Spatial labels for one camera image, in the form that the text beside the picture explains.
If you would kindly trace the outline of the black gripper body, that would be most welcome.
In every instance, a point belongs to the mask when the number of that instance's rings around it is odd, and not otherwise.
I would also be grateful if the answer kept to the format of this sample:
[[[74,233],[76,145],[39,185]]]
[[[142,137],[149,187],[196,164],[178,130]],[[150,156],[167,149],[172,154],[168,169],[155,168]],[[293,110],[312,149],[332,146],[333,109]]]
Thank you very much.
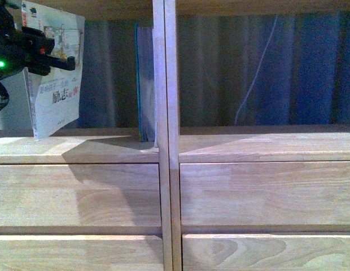
[[[0,80],[28,68],[30,73],[47,76],[51,68],[75,70],[75,57],[66,59],[51,56],[55,46],[53,38],[43,31],[23,26],[15,28],[14,18],[7,10],[19,7],[9,1],[0,1]]]

